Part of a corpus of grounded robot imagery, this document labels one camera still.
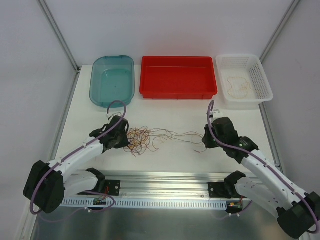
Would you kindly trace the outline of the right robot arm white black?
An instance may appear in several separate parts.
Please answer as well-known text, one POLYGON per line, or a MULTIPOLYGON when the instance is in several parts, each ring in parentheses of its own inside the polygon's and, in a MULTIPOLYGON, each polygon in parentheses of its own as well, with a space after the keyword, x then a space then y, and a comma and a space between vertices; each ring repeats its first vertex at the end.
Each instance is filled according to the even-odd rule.
POLYGON ((251 171, 263 184, 256 186, 246 174, 235 171, 224 180, 226 197, 241 195, 250 199, 273 215, 291 238, 318 233, 320 196, 314 191, 306 192, 269 164, 250 138, 238 135, 228 117, 215 118, 210 113, 207 121, 202 139, 205 147, 223 149, 229 158, 251 171))

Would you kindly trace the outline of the white perforated plastic basket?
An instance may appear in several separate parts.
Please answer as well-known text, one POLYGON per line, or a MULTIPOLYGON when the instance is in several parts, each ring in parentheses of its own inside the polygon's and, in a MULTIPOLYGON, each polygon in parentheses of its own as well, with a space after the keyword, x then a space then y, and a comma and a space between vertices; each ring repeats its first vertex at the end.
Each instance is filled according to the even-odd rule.
POLYGON ((224 103, 232 110, 253 110, 274 98, 260 59, 252 54, 215 58, 224 103))

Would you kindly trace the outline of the right aluminium frame post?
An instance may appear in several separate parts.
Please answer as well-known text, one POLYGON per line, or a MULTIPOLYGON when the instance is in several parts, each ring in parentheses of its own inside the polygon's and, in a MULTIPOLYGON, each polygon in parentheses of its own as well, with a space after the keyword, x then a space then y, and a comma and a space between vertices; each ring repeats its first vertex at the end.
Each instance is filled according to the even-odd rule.
POLYGON ((300 3, 301 3, 301 0, 292 0, 291 1, 289 7, 285 11, 283 17, 281 18, 279 24, 277 25, 276 29, 274 30, 272 36, 270 37, 267 45, 265 46, 265 48, 259 58, 261 63, 263 63, 266 60, 269 53, 272 51, 275 43, 277 42, 278 38, 282 34, 283 30, 285 29, 286 25, 288 24, 289 20, 291 19, 292 15, 295 13, 295 11, 300 3))

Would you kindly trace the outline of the red plastic tray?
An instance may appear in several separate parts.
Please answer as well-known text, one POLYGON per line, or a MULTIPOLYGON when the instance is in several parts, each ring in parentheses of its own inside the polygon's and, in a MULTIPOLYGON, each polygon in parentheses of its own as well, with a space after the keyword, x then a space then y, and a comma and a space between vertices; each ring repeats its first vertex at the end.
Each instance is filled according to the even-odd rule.
POLYGON ((210 100, 218 93, 210 56, 143 56, 139 92, 144 99, 210 100))

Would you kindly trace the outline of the aluminium mounting rail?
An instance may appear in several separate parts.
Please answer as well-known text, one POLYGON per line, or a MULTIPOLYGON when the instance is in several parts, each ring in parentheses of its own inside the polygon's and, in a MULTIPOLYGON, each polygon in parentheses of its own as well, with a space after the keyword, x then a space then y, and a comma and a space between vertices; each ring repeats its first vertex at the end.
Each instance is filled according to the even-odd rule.
MULTIPOLYGON (((155 192, 159 194, 171 194, 176 195, 178 191, 194 192, 197 190, 196 185, 207 186, 208 182, 218 181, 197 181, 192 176, 164 176, 164 175, 135 175, 135 174, 115 174, 113 172, 107 173, 106 171, 100 171, 104 174, 106 180, 120 180, 120 189, 125 186, 125 182, 128 182, 129 189, 131 191, 141 190, 142 192, 155 192)), ((223 181, 220 182, 237 182, 240 183, 244 180, 245 174, 236 171, 227 176, 223 181)), ((101 194, 93 191, 89 191, 89 194, 101 194)))

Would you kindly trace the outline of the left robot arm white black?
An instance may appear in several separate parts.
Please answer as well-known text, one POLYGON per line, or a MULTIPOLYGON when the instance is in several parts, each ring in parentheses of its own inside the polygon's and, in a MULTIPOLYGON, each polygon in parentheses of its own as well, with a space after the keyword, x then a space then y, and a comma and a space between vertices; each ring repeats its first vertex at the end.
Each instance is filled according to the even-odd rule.
POLYGON ((109 123, 93 130, 82 146, 67 156, 47 163, 37 161, 31 168, 23 195, 30 200, 31 206, 50 214, 65 198, 85 191, 95 195, 105 193, 105 175, 93 167, 86 170, 80 170, 80 167, 108 150, 127 147, 128 130, 128 120, 115 115, 109 123))

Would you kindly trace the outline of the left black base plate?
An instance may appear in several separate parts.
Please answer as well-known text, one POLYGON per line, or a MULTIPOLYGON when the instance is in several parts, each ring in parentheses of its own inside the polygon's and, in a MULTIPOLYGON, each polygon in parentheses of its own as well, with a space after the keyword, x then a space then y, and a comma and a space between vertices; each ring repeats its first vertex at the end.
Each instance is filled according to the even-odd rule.
POLYGON ((110 196, 119 196, 120 189, 121 189, 120 180, 105 179, 105 180, 99 181, 97 185, 90 191, 95 193, 107 194, 110 196))

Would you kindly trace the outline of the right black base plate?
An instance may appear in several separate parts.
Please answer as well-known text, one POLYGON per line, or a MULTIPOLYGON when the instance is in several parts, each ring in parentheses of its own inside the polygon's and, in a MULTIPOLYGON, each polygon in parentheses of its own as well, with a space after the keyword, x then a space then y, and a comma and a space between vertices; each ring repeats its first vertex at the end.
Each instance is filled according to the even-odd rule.
POLYGON ((240 195, 236 190, 237 182, 208 182, 208 194, 210 198, 224 199, 248 199, 248 197, 240 195))

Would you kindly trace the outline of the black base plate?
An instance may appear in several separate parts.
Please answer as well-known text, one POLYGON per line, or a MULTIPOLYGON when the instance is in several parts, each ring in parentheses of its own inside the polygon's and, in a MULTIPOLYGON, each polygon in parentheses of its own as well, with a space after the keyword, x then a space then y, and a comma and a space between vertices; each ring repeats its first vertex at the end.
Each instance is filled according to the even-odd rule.
POLYGON ((110 196, 119 196, 120 189, 121 189, 120 180, 105 179, 105 180, 99 181, 97 185, 90 191, 95 193, 107 194, 110 196))
POLYGON ((208 182, 208 194, 210 198, 224 199, 248 199, 248 197, 240 195, 236 190, 237 182, 208 182))

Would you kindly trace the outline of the teal transparent plastic tub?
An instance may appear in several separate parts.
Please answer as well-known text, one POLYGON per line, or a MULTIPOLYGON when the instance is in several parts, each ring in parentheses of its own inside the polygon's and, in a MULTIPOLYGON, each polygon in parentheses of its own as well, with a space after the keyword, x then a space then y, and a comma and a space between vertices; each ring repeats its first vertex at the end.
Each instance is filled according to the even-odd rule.
POLYGON ((129 105, 135 95, 135 65, 126 55, 104 56, 92 65, 89 98, 101 108, 129 105))

